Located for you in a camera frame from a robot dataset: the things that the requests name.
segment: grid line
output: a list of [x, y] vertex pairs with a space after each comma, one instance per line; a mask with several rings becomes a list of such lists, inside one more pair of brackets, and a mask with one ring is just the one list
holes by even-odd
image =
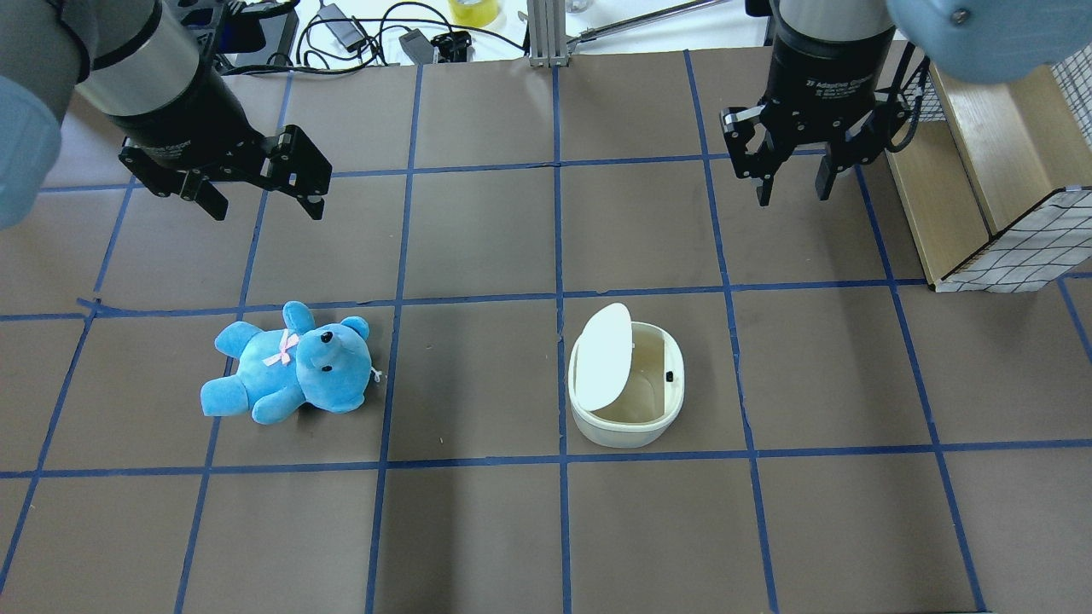
[[1089, 342], [1088, 331], [1084, 329], [1080, 314], [1077, 312], [1077, 305], [1073, 303], [1073, 297], [1069, 294], [1069, 286], [1066, 285], [1066, 280], [1058, 280], [1058, 290], [1061, 292], [1061, 299], [1066, 303], [1069, 318], [1073, 320], [1077, 336], [1080, 338], [1081, 345], [1084, 346], [1084, 354], [1089, 357], [1089, 362], [1092, 363], [1092, 343]]
[[562, 267], [561, 226], [561, 80], [558, 67], [550, 68], [550, 107], [554, 109], [554, 275], [557, 309], [557, 430], [558, 501], [561, 512], [561, 611], [572, 614], [572, 559], [569, 542], [569, 425], [565, 377], [565, 269]]
[[[284, 126], [285, 117], [288, 114], [288, 98], [292, 96], [293, 76], [289, 74], [284, 85], [284, 94], [281, 98], [281, 111], [277, 116], [277, 126]], [[265, 205], [269, 202], [269, 190], [262, 190], [261, 200], [258, 203], [258, 214], [254, 216], [254, 229], [250, 236], [250, 248], [247, 251], [247, 261], [242, 270], [242, 283], [239, 287], [239, 303], [235, 309], [236, 321], [241, 321], [245, 315], [244, 307], [247, 303], [247, 293], [250, 291], [250, 276], [253, 272], [254, 257], [258, 253], [258, 241], [261, 238], [262, 223], [265, 220]], [[232, 374], [235, 359], [227, 357], [224, 361], [224, 377]], [[212, 418], [212, 426], [209, 428], [209, 444], [205, 448], [204, 465], [201, 468], [201, 484], [198, 487], [197, 501], [193, 505], [193, 520], [190, 524], [189, 539], [186, 542], [186, 554], [182, 557], [182, 571], [178, 578], [178, 592], [175, 595], [175, 614], [182, 614], [186, 604], [186, 592], [189, 589], [190, 570], [193, 565], [193, 554], [197, 551], [198, 534], [201, 531], [201, 519], [204, 513], [205, 496], [209, 493], [209, 480], [212, 476], [213, 459], [216, 453], [216, 441], [219, 438], [219, 416]]]
[[[1081, 279], [1092, 276], [1092, 274], [1069, 274], [1067, 278]], [[850, 280], [829, 282], [772, 282], [752, 284], [731, 284], [728, 290], [736, 292], [780, 292], [793, 290], [824, 290], [839, 287], [887, 287], [892, 282], [887, 280]], [[912, 286], [925, 285], [926, 281], [918, 278], [905, 278], [894, 280], [895, 285]], [[617, 288], [617, 290], [577, 290], [565, 292], [565, 298], [596, 298], [605, 296], [660, 296], [670, 294], [715, 294], [724, 292], [724, 286], [678, 286], [678, 287], [649, 287], [649, 288]], [[333, 300], [308, 303], [312, 309], [345, 309], [366, 307], [394, 307], [395, 305], [460, 305], [473, 303], [510, 303], [518, 300], [555, 300], [556, 293], [527, 293], [527, 294], [486, 294], [470, 296], [441, 296], [431, 298], [384, 298], [377, 300]], [[76, 304], [90, 308], [93, 300], [78, 298]], [[98, 304], [96, 319], [116, 318], [192, 318], [198, 316], [225, 316], [236, 315], [240, 310], [242, 314], [261, 314], [268, 311], [280, 311], [284, 305], [260, 304], [239, 307], [205, 307], [199, 309], [127, 309], [123, 307], [111, 307]], [[24, 321], [24, 320], [79, 320], [84, 318], [84, 314], [12, 314], [0, 315], [2, 321]]]
[[698, 138], [701, 142], [702, 166], [705, 173], [705, 194], [709, 199], [709, 214], [712, 220], [713, 241], [716, 245], [716, 262], [721, 270], [721, 283], [724, 293], [724, 307], [727, 316], [728, 338], [732, 342], [732, 362], [736, 375], [736, 393], [739, 398], [739, 416], [744, 429], [744, 440], [747, 444], [747, 460], [750, 465], [751, 495], [755, 499], [755, 519], [757, 523], [759, 548], [762, 555], [762, 574], [765, 578], [767, 599], [770, 611], [778, 614], [778, 588], [773, 572], [773, 556], [770, 552], [770, 536], [765, 523], [765, 504], [762, 500], [762, 484], [758, 468], [758, 454], [755, 451], [755, 434], [747, 417], [747, 402], [744, 393], [743, 374], [740, 373], [739, 334], [736, 328], [735, 305], [732, 298], [732, 278], [728, 274], [727, 260], [724, 257], [724, 240], [721, 234], [721, 220], [716, 210], [716, 192], [713, 188], [713, 169], [710, 162], [709, 142], [705, 140], [705, 122], [701, 115], [701, 97], [698, 94], [698, 82], [693, 74], [693, 63], [690, 50], [682, 51], [686, 63], [687, 80], [690, 84], [690, 95], [693, 99], [693, 113], [698, 122]]
[[95, 278], [93, 292], [98, 294], [103, 290], [106, 281], [106, 270], [110, 267], [110, 257], [114, 256], [114, 246], [118, 243], [118, 235], [121, 234], [121, 223], [126, 219], [126, 211], [129, 210], [129, 201], [133, 198], [133, 190], [136, 188], [136, 176], [129, 176], [129, 186], [126, 187], [126, 196], [121, 198], [121, 208], [118, 209], [118, 217], [114, 221], [114, 229], [110, 231], [110, 240], [106, 244], [106, 253], [103, 256], [103, 264], [98, 268], [98, 276]]
[[876, 217], [876, 210], [873, 206], [873, 199], [868, 191], [868, 182], [865, 180], [865, 174], [859, 164], [854, 166], [854, 173], [857, 176], [857, 184], [860, 187], [860, 196], [865, 201], [865, 209], [868, 213], [868, 222], [871, 225], [873, 235], [876, 238], [876, 247], [880, 252], [880, 261], [883, 263], [883, 273], [891, 282], [889, 285], [891, 302], [894, 305], [894, 311], [899, 319], [899, 328], [902, 332], [903, 343], [906, 346], [906, 357], [910, 359], [910, 367], [914, 374], [914, 383], [917, 387], [917, 395], [922, 403], [922, 412], [925, 417], [926, 426], [929, 430], [929, 440], [933, 446], [934, 457], [937, 461], [937, 470], [940, 473], [940, 481], [943, 486], [945, 497], [948, 499], [948, 510], [951, 515], [952, 527], [956, 531], [956, 540], [959, 543], [960, 555], [963, 558], [963, 567], [966, 572], [968, 582], [970, 583], [971, 594], [974, 598], [974, 604], [977, 611], [985, 612], [986, 602], [982, 595], [982, 587], [978, 583], [978, 575], [975, 571], [974, 559], [971, 556], [971, 547], [968, 544], [966, 532], [963, 529], [963, 520], [960, 516], [959, 504], [956, 499], [956, 491], [952, 486], [951, 475], [948, 473], [948, 462], [945, 460], [945, 451], [940, 445], [940, 434], [937, 430], [937, 424], [933, 417], [933, 408], [929, 404], [928, 392], [925, 388], [925, 378], [922, 376], [922, 368], [917, 362], [917, 352], [914, 350], [914, 340], [910, 332], [910, 323], [906, 320], [906, 312], [903, 310], [902, 298], [899, 296], [899, 285], [895, 283], [894, 273], [891, 270], [891, 260], [888, 257], [887, 246], [883, 243], [883, 234], [880, 232], [879, 221]]
[[8, 574], [11, 571], [11, 564], [15, 558], [15, 550], [19, 547], [20, 538], [23, 535], [23, 528], [26, 524], [26, 517], [31, 511], [34, 493], [41, 481], [41, 471], [45, 469], [46, 458], [49, 456], [49, 446], [52, 444], [54, 433], [57, 432], [57, 423], [60, 421], [61, 410], [64, 408], [64, 399], [68, 397], [69, 386], [72, 383], [72, 375], [80, 363], [80, 355], [83, 353], [83, 347], [87, 342], [87, 334], [91, 333], [91, 326], [94, 321], [95, 310], [92, 309], [86, 318], [84, 318], [83, 331], [80, 332], [80, 340], [72, 352], [72, 361], [69, 362], [69, 368], [64, 373], [64, 380], [61, 383], [60, 392], [57, 394], [57, 402], [54, 404], [52, 414], [49, 416], [49, 427], [46, 429], [46, 436], [41, 440], [41, 448], [38, 450], [38, 460], [31, 475], [31, 483], [26, 488], [26, 495], [23, 497], [23, 507], [19, 510], [15, 529], [12, 531], [11, 541], [8, 543], [8, 552], [4, 555], [3, 566], [0, 567], [0, 594], [3, 594], [4, 585], [8, 582]]
[[402, 297], [405, 292], [406, 257], [410, 244], [410, 212], [413, 204], [414, 162], [417, 155], [417, 121], [420, 117], [420, 88], [424, 67], [417, 64], [414, 84], [413, 115], [410, 121], [410, 154], [406, 161], [405, 202], [402, 209], [402, 245], [399, 252], [399, 280], [394, 296], [394, 320], [391, 327], [391, 351], [387, 363], [387, 395], [383, 400], [383, 430], [379, 445], [379, 465], [376, 476], [376, 501], [371, 516], [371, 546], [368, 554], [368, 577], [365, 588], [365, 612], [376, 609], [376, 578], [379, 571], [379, 539], [383, 521], [383, 497], [387, 493], [387, 468], [391, 448], [391, 421], [394, 410], [394, 381], [397, 375], [399, 336], [402, 330]]
[[[940, 444], [945, 452], [982, 452], [994, 450], [1063, 450], [1092, 448], [1092, 439], [1024, 439], [1009, 441], [962, 441]], [[931, 444], [911, 444], [893, 446], [844, 446], [819, 448], [769, 448], [755, 450], [759, 459], [770, 458], [818, 458], [818, 457], [862, 457], [886, 454], [931, 454]], [[567, 462], [649, 462], [675, 460], [725, 460], [748, 459], [751, 452], [746, 449], [731, 450], [679, 450], [663, 452], [617, 451], [568, 454]], [[414, 471], [417, 469], [444, 469], [459, 467], [522, 467], [535, 464], [556, 464], [561, 462], [559, 454], [538, 456], [500, 456], [500, 457], [459, 457], [446, 459], [418, 459], [388, 461], [389, 471]], [[246, 475], [256, 473], [317, 473], [340, 471], [376, 471], [379, 461], [352, 462], [319, 462], [319, 463], [273, 463], [273, 464], [223, 464], [212, 465], [212, 475]], [[192, 467], [138, 467], [138, 468], [97, 468], [97, 469], [44, 469], [41, 480], [58, 477], [108, 477], [108, 476], [147, 476], [147, 475], [201, 475], [205, 471], [202, 465]], [[26, 480], [35, 475], [34, 470], [0, 471], [0, 480]]]
[[[796, 150], [793, 155], [822, 155], [827, 153], [824, 150]], [[711, 153], [709, 154], [709, 160], [729, 160], [731, 156], [725, 153]], [[442, 173], [475, 173], [480, 170], [523, 170], [527, 168], [550, 168], [550, 167], [568, 167], [568, 166], [607, 166], [615, 164], [651, 164], [658, 162], [698, 162], [703, 160], [702, 154], [682, 154], [682, 155], [665, 155], [665, 156], [644, 156], [644, 157], [603, 157], [603, 158], [581, 158], [581, 160], [558, 160], [558, 161], [543, 161], [543, 162], [521, 162], [512, 164], [477, 164], [467, 166], [426, 166], [422, 168], [414, 168], [414, 175], [430, 175], [430, 174], [442, 174]], [[407, 175], [408, 172], [405, 168], [373, 168], [370, 170], [336, 170], [331, 173], [331, 178], [343, 178], [343, 177], [383, 177], [383, 176], [401, 176]], [[225, 181], [214, 181], [216, 184], [223, 184]], [[143, 184], [135, 181], [133, 188], [143, 188]], [[93, 192], [102, 190], [126, 190], [129, 188], [128, 184], [104, 184], [100, 186], [71, 186], [71, 187], [56, 187], [56, 188], [41, 188], [38, 193], [58, 193], [58, 192]]]

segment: white lid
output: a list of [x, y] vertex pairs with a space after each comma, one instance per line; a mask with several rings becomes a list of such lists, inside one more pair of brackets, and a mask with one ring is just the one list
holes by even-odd
[[594, 412], [621, 394], [633, 361], [633, 322], [621, 303], [608, 305], [592, 316], [572, 352], [573, 403]]

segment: power adapter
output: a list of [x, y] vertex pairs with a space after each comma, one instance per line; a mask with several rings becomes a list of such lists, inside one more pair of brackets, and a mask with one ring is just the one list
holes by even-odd
[[342, 44], [342, 47], [349, 52], [356, 52], [357, 49], [364, 47], [366, 43], [364, 38], [364, 33], [360, 32], [354, 22], [348, 21], [345, 13], [337, 8], [336, 4], [331, 2], [330, 4], [323, 5], [319, 9], [318, 17], [320, 20], [344, 20], [344, 21], [332, 21], [327, 22], [327, 27], [333, 33], [337, 42]]

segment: wire mesh grid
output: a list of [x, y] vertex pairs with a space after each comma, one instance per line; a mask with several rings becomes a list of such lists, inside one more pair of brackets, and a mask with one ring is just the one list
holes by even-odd
[[1092, 147], [1092, 45], [1069, 56], [1054, 67], [1061, 93]]

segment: teddy bear arm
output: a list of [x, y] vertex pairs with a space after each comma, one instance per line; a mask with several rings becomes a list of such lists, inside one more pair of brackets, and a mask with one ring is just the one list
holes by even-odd
[[282, 388], [259, 399], [251, 415], [259, 424], [276, 424], [292, 415], [306, 400], [298, 386]]
[[298, 300], [285, 303], [281, 315], [284, 317], [284, 326], [293, 332], [304, 334], [314, 330], [314, 316], [307, 305]]

